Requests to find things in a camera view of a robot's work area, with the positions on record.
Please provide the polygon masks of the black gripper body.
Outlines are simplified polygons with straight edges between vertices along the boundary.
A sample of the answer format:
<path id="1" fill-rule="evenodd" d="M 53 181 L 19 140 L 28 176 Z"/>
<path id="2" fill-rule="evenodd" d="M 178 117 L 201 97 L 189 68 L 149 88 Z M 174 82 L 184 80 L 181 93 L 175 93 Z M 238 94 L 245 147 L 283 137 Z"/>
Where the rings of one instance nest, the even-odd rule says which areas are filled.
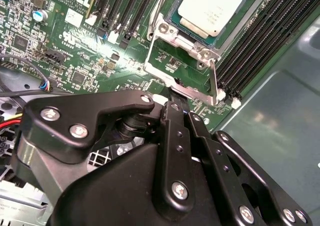
<path id="1" fill-rule="evenodd" d="M 140 146 L 74 182 L 51 226 L 222 226 L 185 117 L 166 119 L 159 144 Z"/>

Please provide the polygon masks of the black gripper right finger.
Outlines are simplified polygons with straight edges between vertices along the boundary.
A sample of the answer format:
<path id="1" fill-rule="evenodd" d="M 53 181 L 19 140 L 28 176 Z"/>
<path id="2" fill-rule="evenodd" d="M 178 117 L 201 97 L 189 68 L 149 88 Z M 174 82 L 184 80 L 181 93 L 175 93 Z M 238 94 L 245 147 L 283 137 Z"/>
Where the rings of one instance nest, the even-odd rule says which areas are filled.
<path id="1" fill-rule="evenodd" d="M 307 212 L 226 132 L 186 115 L 223 226 L 311 226 Z"/>

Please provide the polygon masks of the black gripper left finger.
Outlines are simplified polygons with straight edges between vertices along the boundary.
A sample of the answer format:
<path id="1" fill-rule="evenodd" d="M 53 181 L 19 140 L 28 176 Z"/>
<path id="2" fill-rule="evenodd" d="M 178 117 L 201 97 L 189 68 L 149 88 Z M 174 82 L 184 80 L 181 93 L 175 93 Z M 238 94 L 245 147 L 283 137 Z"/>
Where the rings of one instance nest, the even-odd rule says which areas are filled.
<path id="1" fill-rule="evenodd" d="M 73 183 L 159 144 L 163 122 L 181 122 L 188 113 L 179 100 L 162 105 L 140 90 L 37 98 L 23 109 L 14 148 L 55 209 Z"/>

